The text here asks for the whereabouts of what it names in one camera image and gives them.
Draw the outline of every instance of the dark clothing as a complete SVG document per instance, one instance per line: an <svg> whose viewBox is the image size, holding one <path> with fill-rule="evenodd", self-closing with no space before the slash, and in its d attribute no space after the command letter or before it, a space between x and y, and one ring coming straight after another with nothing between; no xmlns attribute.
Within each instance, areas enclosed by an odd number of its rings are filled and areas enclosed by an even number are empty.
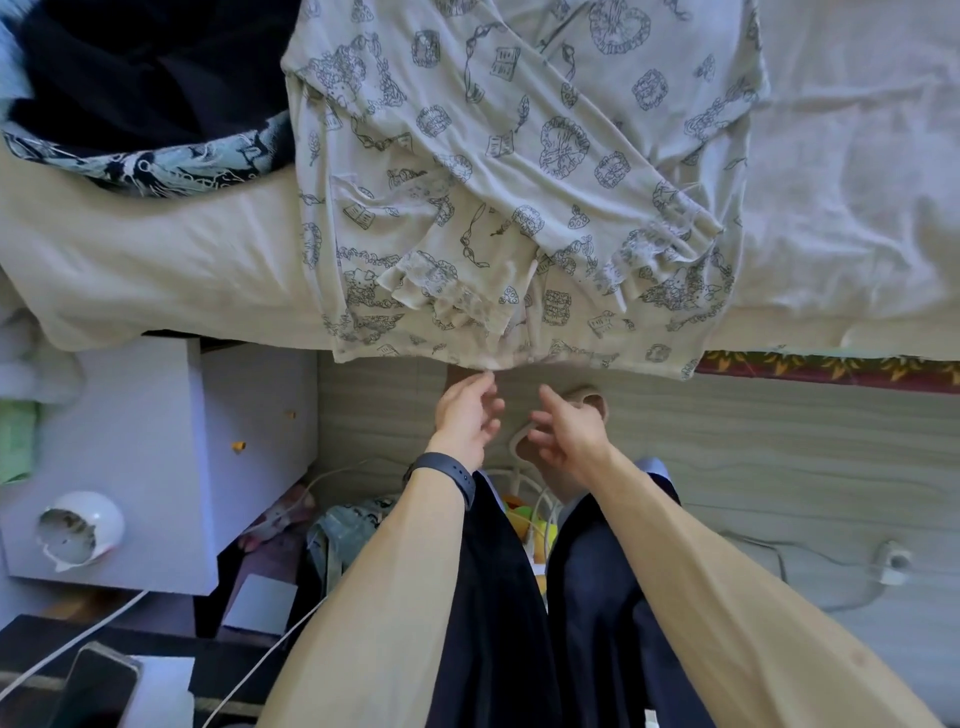
<svg viewBox="0 0 960 728"><path fill-rule="evenodd" d="M617 728L643 726L652 708L662 728L712 726L593 497L560 530L547 614L522 544L475 477L427 725Z"/></svg>
<svg viewBox="0 0 960 728"><path fill-rule="evenodd" d="M43 0L16 37L33 99L11 120L78 156L197 144L287 108L300 0Z"/></svg>

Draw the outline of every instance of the patterned fabric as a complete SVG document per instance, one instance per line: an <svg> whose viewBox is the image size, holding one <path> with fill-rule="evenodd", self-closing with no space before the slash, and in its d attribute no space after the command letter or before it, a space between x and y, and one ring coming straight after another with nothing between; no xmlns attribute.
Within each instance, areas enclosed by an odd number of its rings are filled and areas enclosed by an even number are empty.
<svg viewBox="0 0 960 728"><path fill-rule="evenodd" d="M916 356L868 359L789 352L711 351L700 360L697 374L960 395L960 361L934 361Z"/></svg>
<svg viewBox="0 0 960 728"><path fill-rule="evenodd" d="M138 197L183 197L229 187L273 172L294 160L290 112L256 129L201 144L124 154L78 156L36 138L9 120L12 103L33 98L23 54L11 31L38 0L0 0L0 132L18 158L91 178L105 189Z"/></svg>
<svg viewBox="0 0 960 728"><path fill-rule="evenodd" d="M739 264L756 9L501 5L301 14L281 64L335 358L690 376Z"/></svg>
<svg viewBox="0 0 960 728"><path fill-rule="evenodd" d="M263 129L205 144L131 154L77 157L8 122L4 140L16 157L90 177L105 189L139 197L183 197L247 182L293 161L290 112Z"/></svg>

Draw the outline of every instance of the red patterned fabric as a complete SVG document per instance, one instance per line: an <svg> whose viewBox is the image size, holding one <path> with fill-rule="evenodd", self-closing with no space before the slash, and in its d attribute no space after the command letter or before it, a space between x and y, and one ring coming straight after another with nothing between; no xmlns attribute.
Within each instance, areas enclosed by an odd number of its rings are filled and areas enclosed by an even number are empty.
<svg viewBox="0 0 960 728"><path fill-rule="evenodd" d="M960 361L912 356L860 359L780 352L707 352L697 366L697 374L960 394Z"/></svg>

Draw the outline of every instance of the forearm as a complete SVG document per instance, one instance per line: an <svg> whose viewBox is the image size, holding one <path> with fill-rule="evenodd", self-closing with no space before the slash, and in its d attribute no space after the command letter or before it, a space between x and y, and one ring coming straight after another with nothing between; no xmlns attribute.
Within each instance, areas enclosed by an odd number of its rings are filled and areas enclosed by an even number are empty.
<svg viewBox="0 0 960 728"><path fill-rule="evenodd" d="M941 725L866 646L621 452L611 448L585 480L720 728Z"/></svg>
<svg viewBox="0 0 960 728"><path fill-rule="evenodd" d="M297 640L260 728L420 726L457 582L464 498L419 469Z"/></svg>

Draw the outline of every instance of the left hand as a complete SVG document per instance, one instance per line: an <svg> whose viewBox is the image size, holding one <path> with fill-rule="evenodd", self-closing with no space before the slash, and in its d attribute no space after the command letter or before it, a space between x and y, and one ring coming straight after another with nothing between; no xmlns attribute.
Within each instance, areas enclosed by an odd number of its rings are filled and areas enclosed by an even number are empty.
<svg viewBox="0 0 960 728"><path fill-rule="evenodd" d="M440 397L435 416L437 431L426 451L456 458L471 473L479 470L484 448L500 429L496 416L505 407L496 396L493 372L458 381Z"/></svg>

